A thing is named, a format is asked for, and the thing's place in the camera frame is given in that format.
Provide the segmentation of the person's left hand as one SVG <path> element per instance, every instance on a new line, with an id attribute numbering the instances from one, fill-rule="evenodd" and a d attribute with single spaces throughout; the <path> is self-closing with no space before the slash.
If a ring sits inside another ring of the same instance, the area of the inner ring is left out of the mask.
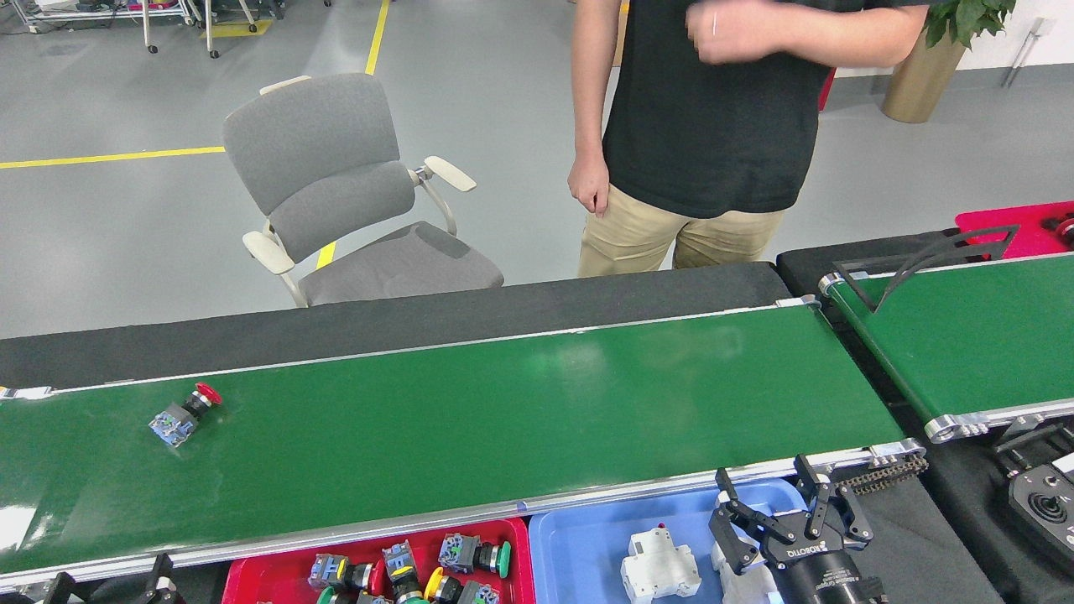
<path id="1" fill-rule="evenodd" d="M 701 1 L 686 11 L 687 34 L 703 64 L 741 64 L 764 54 L 755 1 Z"/>

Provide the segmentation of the person's right hand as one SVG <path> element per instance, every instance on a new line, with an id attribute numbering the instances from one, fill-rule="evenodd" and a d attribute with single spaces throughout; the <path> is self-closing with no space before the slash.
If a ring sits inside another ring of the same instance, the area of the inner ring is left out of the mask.
<path id="1" fill-rule="evenodd" d="M 596 218 L 605 216 L 610 179 L 601 149 L 576 153 L 567 184 L 571 196 L 587 213 Z"/>

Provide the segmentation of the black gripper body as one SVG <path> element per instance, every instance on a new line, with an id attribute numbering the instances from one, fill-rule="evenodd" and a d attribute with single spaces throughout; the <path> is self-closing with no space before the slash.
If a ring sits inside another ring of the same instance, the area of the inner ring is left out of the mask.
<path id="1" fill-rule="evenodd" d="M 859 572 L 841 538 L 765 540 L 761 553 L 784 603 L 889 603 L 882 581 Z"/>

